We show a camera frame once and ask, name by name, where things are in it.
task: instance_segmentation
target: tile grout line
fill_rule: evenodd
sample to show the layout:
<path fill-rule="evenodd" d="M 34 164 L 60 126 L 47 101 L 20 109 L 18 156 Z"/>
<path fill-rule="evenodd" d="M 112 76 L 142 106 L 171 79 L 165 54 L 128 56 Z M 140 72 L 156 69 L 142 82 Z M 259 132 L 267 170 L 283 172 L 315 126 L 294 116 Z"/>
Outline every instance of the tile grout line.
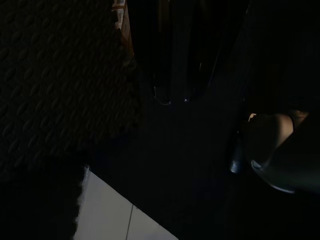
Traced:
<path fill-rule="evenodd" d="M 134 209 L 134 205 L 132 204 L 132 207 L 131 207 L 131 212 L 130 212 L 130 218 L 129 218 L 129 224 L 128 224 L 128 229 L 126 231 L 126 236 L 125 236 L 125 240 L 128 240 L 128 233 L 129 233 L 129 228 L 130 228 L 130 223 L 131 223 L 131 217 L 132 217 L 132 211 Z"/>

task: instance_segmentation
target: textured fabric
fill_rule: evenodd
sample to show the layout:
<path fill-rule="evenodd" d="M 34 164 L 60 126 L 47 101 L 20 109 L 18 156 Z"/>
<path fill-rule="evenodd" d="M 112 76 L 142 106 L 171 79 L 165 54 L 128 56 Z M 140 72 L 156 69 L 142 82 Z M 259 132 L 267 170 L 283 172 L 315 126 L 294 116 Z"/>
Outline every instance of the textured fabric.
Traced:
<path fill-rule="evenodd" d="M 77 229 L 84 155 L 46 159 L 40 167 L 0 183 L 3 239 L 69 240 Z"/>
<path fill-rule="evenodd" d="M 109 0 L 0 1 L 0 181 L 137 121 Z"/>

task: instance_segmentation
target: floor tile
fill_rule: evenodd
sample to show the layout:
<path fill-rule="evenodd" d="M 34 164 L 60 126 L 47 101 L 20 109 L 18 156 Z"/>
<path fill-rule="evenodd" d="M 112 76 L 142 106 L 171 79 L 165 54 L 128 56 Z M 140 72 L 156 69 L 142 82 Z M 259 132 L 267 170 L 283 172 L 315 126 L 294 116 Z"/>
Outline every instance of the floor tile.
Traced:
<path fill-rule="evenodd" d="M 125 240 L 132 204 L 90 172 L 75 240 Z"/>
<path fill-rule="evenodd" d="M 177 240 L 177 238 L 133 206 L 127 240 Z"/>

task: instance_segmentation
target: dark floor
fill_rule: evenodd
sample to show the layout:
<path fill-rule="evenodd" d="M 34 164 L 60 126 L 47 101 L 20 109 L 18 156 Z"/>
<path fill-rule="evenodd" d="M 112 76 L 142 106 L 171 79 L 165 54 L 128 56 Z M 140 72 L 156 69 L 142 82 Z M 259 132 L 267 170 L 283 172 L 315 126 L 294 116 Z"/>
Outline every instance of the dark floor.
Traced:
<path fill-rule="evenodd" d="M 241 176 L 227 171 L 228 142 L 247 89 L 246 78 L 220 72 L 202 99 L 184 103 L 189 21 L 175 19 L 172 104 L 153 102 L 145 87 L 147 78 L 141 75 L 144 123 L 137 136 L 105 144 L 92 171 L 179 239 L 320 236 L 316 198 L 279 192 L 249 170 Z M 264 83 L 253 88 L 262 89 Z M 310 88 L 307 84 L 302 85 L 304 90 Z M 292 82 L 290 88 L 294 93 Z M 278 98 L 278 93 L 261 95 Z M 251 95 L 251 101 L 257 100 L 254 106 L 271 101 L 261 95 Z"/>

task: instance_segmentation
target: white tile floor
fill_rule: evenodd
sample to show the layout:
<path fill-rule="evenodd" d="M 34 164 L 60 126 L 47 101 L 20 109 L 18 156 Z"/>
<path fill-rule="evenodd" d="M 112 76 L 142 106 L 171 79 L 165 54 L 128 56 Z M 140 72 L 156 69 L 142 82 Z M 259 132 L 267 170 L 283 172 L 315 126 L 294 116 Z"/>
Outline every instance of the white tile floor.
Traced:
<path fill-rule="evenodd" d="M 177 240 L 89 172 L 75 240 Z"/>

